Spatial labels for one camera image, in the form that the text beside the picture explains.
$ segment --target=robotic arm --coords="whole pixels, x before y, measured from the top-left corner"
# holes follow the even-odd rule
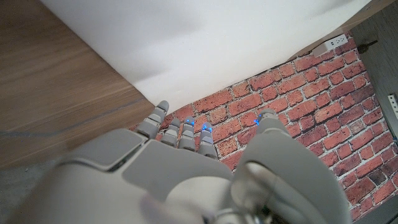
[[[205,123],[195,152],[194,121],[174,119],[154,140],[169,104],[136,130],[117,129],[66,155],[9,223],[351,223],[343,190],[328,168],[292,139],[272,110],[233,174],[217,161]]]

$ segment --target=power strip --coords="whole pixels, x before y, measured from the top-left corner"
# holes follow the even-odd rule
[[[341,34],[335,38],[325,41],[318,47],[315,47],[312,50],[312,53],[315,57],[317,57],[317,56],[322,55],[331,49],[335,49],[345,43],[348,43],[347,37],[344,34]]]
[[[392,110],[396,114],[396,117],[398,119],[398,105],[397,105],[397,98],[394,94],[388,95],[388,100],[390,101]]]

